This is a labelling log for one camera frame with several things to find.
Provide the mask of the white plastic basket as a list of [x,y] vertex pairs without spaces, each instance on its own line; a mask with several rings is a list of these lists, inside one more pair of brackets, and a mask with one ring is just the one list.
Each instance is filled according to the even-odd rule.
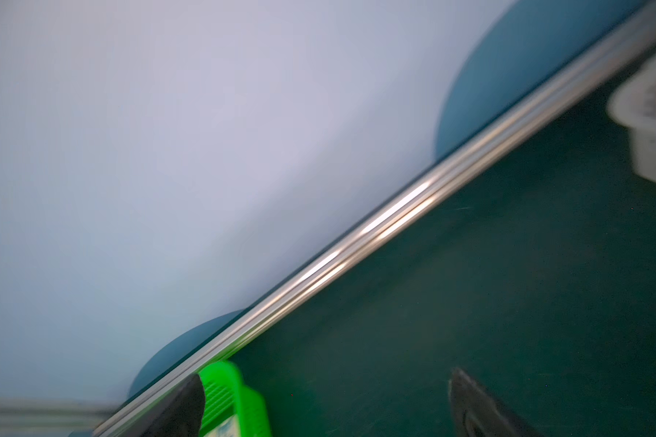
[[607,112],[629,131],[634,172],[656,183],[656,54],[612,93]]

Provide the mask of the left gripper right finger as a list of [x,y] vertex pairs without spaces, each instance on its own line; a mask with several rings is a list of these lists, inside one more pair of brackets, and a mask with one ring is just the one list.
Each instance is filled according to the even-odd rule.
[[461,368],[451,373],[448,400],[455,436],[543,436]]

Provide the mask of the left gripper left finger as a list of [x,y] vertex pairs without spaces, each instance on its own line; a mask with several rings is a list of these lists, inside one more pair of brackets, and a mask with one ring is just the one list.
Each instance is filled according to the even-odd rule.
[[198,374],[193,374],[136,420],[122,435],[198,437],[202,427],[205,402],[202,380]]

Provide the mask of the green plastic basket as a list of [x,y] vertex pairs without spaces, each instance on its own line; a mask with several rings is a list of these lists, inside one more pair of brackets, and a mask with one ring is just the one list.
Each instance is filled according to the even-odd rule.
[[264,398],[235,364],[213,362],[198,375],[205,396],[200,436],[272,436]]

